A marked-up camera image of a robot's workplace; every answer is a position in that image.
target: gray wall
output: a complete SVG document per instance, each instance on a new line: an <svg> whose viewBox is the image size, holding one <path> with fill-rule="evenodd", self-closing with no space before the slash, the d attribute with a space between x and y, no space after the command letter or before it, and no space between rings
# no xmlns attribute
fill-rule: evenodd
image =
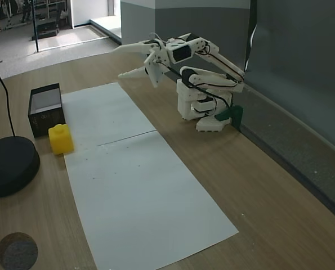
<svg viewBox="0 0 335 270"><path fill-rule="evenodd" d="M130 44L150 39L155 32L155 9L121 2L122 44Z"/></svg>
<svg viewBox="0 0 335 270"><path fill-rule="evenodd" d="M73 26L88 24L90 19L108 15L107 0L71 0Z"/></svg>
<svg viewBox="0 0 335 270"><path fill-rule="evenodd" d="M335 0L259 1L247 81L335 145Z"/></svg>

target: white plastic part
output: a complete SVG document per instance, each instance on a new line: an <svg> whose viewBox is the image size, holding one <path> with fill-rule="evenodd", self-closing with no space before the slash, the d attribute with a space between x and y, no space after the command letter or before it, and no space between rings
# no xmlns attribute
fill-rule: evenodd
<svg viewBox="0 0 335 270"><path fill-rule="evenodd" d="M244 71L220 55L220 49L214 43L203 38L187 41L189 36L190 34L186 34L179 38L171 38L167 42L155 38L150 41L120 46L114 52L139 52L148 55L144 67L122 74L120 78L145 77L148 73L153 86L157 87L163 74L169 71L171 63L183 62L197 54L223 70L227 75L188 66L184 66L180 74L184 70L193 70L195 74L185 79L188 79L192 85L223 98L231 105L231 93L241 93L244 88ZM221 131L225 125L231 123L231 119L218 121L215 118L216 115L226 110L226 104L220 98L212 97L192 87L189 88L183 84L182 79L177 81L177 94L177 109L182 118L188 121L201 118L196 126L198 131ZM208 96L212 97L213 101L199 102Z"/></svg>
<svg viewBox="0 0 335 270"><path fill-rule="evenodd" d="M215 116L208 116L198 121L196 130L199 132L220 132L224 127L231 123L231 119L226 121L217 121Z"/></svg>
<svg viewBox="0 0 335 270"><path fill-rule="evenodd" d="M145 67L140 67L139 69L134 69L129 72L118 75L119 79L143 78L143 77L148 77Z"/></svg>

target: wooden table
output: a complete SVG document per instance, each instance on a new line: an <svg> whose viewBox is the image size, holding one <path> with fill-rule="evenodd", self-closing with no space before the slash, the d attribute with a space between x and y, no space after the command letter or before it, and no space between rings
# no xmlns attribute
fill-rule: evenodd
<svg viewBox="0 0 335 270"><path fill-rule="evenodd" d="M119 73L141 65L137 56L106 54L6 79L16 133L35 142L41 168L24 190L0 199L0 241L14 232L30 235L39 250L33 269L96 266L64 158L51 154L48 139L32 136L30 90L58 82L69 93L116 82ZM195 123L183 121L177 112L173 81L166 78L158 89L148 79L120 84L240 231L166 270L335 269L335 216L276 162L231 127L221 133L196 132ZM0 138L10 135L0 85Z"/></svg>

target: black box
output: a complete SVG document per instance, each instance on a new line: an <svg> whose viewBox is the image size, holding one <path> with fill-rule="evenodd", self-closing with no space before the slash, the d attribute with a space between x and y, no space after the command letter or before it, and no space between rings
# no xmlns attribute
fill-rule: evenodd
<svg viewBox="0 0 335 270"><path fill-rule="evenodd" d="M66 124L58 83L31 91L28 119L35 138L47 136L48 129L57 124Z"/></svg>

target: doorway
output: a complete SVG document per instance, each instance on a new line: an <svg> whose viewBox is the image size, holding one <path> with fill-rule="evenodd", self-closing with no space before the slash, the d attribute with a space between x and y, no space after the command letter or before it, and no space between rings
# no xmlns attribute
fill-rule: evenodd
<svg viewBox="0 0 335 270"><path fill-rule="evenodd" d="M108 16L91 19L91 24L121 44L121 0L107 0Z"/></svg>

